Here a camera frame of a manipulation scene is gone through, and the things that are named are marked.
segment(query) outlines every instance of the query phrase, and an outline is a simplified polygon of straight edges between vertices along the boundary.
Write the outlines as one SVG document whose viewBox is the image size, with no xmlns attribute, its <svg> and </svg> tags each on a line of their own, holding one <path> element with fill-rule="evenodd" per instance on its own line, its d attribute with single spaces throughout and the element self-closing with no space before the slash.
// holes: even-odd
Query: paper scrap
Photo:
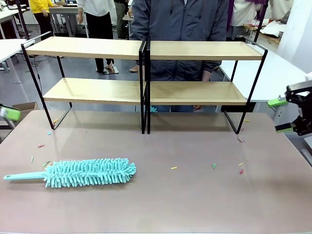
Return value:
<svg viewBox="0 0 312 234">
<path fill-rule="evenodd" d="M 46 163 L 44 163 L 44 164 L 42 165 L 42 167 L 44 168 L 46 165 L 48 165 L 49 162 L 50 162 L 50 161 L 47 161 Z"/>
</svg>

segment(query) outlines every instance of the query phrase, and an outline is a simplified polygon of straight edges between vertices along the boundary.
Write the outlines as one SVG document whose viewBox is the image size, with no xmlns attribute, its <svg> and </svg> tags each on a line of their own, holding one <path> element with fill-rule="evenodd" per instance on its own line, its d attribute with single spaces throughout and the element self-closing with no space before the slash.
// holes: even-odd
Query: cardboard box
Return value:
<svg viewBox="0 0 312 234">
<path fill-rule="evenodd" d="M 38 104 L 36 102 L 28 102 L 13 105 L 12 107 L 20 110 L 20 119 L 19 121 L 13 121 L 15 126 L 17 126 L 25 117 L 33 110 L 39 110 Z"/>
</svg>

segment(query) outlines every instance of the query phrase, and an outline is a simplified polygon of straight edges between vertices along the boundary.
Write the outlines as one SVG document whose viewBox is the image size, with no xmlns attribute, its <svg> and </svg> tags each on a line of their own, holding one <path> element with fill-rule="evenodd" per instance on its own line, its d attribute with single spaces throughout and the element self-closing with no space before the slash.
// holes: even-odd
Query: white shirt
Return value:
<svg viewBox="0 0 312 234">
<path fill-rule="evenodd" d="M 114 8 L 113 0 L 77 0 L 79 8 L 93 16 L 105 16 L 110 9 Z"/>
</svg>

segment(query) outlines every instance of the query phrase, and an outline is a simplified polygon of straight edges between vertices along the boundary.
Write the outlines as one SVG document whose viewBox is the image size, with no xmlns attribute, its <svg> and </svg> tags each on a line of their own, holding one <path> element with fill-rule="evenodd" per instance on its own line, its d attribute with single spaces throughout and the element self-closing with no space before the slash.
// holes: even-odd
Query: hand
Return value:
<svg viewBox="0 0 312 234">
<path fill-rule="evenodd" d="M 43 9 L 43 10 L 42 10 L 42 13 L 43 13 L 43 16 L 44 16 L 44 17 L 48 17 L 48 12 L 47 12 L 46 9 Z"/>
<path fill-rule="evenodd" d="M 82 23 L 83 22 L 83 17 L 82 14 L 77 15 L 77 23 Z"/>
<path fill-rule="evenodd" d="M 199 105 L 197 105 L 197 106 L 194 106 L 194 111 L 198 111 L 198 110 L 200 110 L 201 108 L 203 108 L 203 106 L 199 106 Z"/>
<path fill-rule="evenodd" d="M 128 16 L 129 17 L 133 17 L 132 7 L 130 7 L 129 10 L 128 10 Z"/>
</svg>

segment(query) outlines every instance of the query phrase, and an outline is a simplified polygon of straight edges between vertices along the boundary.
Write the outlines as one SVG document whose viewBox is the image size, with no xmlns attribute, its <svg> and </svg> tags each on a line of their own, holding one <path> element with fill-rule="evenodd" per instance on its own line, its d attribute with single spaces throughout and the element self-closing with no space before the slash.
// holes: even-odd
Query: microfiber duster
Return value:
<svg viewBox="0 0 312 234">
<path fill-rule="evenodd" d="M 134 163 L 127 158 L 60 161 L 45 168 L 45 172 L 6 175 L 5 180 L 44 179 L 46 187 L 77 187 L 97 184 L 126 183 L 136 173 Z"/>
</svg>

